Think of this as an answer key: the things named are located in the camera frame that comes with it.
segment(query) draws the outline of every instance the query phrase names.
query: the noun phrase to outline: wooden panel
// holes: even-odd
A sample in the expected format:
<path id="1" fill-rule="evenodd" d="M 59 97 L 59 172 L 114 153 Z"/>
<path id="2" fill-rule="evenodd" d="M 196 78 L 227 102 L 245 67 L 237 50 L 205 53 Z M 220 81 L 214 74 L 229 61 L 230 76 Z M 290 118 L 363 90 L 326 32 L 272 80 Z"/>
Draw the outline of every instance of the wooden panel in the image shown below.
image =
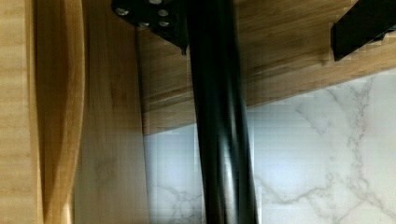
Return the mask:
<path id="1" fill-rule="evenodd" d="M 71 223 L 85 88 L 82 16 L 80 0 L 36 0 L 33 87 L 46 224 Z"/>
<path id="2" fill-rule="evenodd" d="M 75 223 L 149 223 L 134 28 L 111 0 L 83 3 L 90 73 Z"/>
<path id="3" fill-rule="evenodd" d="M 24 0 L 0 0 L 0 223 L 35 223 Z"/>
<path id="4" fill-rule="evenodd" d="M 395 35 L 333 62 L 330 29 L 356 2 L 235 1 L 247 105 L 396 66 Z M 139 30 L 138 40 L 144 133 L 193 123 L 190 58 L 148 30 Z"/>

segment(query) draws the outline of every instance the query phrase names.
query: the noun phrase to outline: light wood surface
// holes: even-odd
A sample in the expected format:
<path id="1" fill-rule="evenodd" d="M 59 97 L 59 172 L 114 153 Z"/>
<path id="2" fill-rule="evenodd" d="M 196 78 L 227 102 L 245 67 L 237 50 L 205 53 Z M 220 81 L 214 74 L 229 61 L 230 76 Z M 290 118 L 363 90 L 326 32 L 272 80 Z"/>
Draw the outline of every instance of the light wood surface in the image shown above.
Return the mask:
<path id="1" fill-rule="evenodd" d="M 71 223 L 80 145 L 85 43 L 80 0 L 36 0 L 36 108 L 44 222 Z"/>
<path id="2" fill-rule="evenodd" d="M 0 0 L 0 223 L 35 223 L 29 117 L 29 8 Z"/>
<path id="3" fill-rule="evenodd" d="M 149 223 L 134 28 L 110 0 L 84 0 L 89 40 L 76 224 Z"/>
<path id="4" fill-rule="evenodd" d="M 396 66 L 395 35 L 340 63 L 333 62 L 332 23 L 356 2 L 236 0 L 247 105 L 269 103 Z M 190 58 L 149 30 L 139 30 L 138 40 L 144 133 L 193 123 Z"/>

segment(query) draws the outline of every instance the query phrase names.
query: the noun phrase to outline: black bracket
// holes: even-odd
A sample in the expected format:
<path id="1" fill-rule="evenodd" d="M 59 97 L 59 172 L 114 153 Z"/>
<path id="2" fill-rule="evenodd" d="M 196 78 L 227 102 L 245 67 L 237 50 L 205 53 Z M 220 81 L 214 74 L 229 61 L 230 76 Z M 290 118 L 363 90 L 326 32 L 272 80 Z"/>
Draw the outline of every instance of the black bracket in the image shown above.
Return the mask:
<path id="1" fill-rule="evenodd" d="M 189 37 L 184 0 L 112 0 L 111 7 L 125 21 L 149 28 L 186 55 Z"/>
<path id="2" fill-rule="evenodd" d="M 396 28 L 395 0 L 360 0 L 332 27 L 332 51 L 340 61 Z"/>

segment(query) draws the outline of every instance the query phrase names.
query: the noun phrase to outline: curved wooden edge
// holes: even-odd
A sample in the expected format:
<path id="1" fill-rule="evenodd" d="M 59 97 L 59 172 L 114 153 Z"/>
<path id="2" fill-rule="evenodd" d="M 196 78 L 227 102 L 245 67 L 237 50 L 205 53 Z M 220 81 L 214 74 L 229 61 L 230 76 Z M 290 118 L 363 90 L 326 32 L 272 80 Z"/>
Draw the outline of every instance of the curved wooden edge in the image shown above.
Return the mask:
<path id="1" fill-rule="evenodd" d="M 32 5 L 36 67 L 30 63 L 35 67 L 30 81 L 31 130 L 37 130 L 37 141 L 33 136 L 32 142 L 38 146 L 33 153 L 36 187 L 41 189 L 36 194 L 37 220 L 42 216 L 44 223 L 71 223 L 85 95 L 82 4 L 80 0 L 35 0 Z"/>
<path id="2" fill-rule="evenodd" d="M 28 94 L 29 94 L 29 125 L 32 155 L 32 171 L 33 171 L 33 190 L 35 195 L 35 223 L 42 224 L 43 218 L 43 199 L 42 199 L 42 183 L 39 155 L 38 140 L 38 123 L 37 123 L 37 104 L 36 104 L 36 87 L 35 87 L 35 1 L 25 0 L 25 16 L 26 16 L 26 57 L 27 57 L 27 78 L 28 78 Z"/>

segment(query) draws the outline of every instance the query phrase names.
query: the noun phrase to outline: metal pole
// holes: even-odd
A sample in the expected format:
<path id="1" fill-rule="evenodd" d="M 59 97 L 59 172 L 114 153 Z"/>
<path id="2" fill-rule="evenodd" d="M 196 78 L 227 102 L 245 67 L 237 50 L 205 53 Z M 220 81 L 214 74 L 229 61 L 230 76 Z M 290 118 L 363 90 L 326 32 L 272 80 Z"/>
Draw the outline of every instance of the metal pole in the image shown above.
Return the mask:
<path id="1" fill-rule="evenodd" d="M 208 224 L 258 223 L 232 0 L 187 0 Z"/>

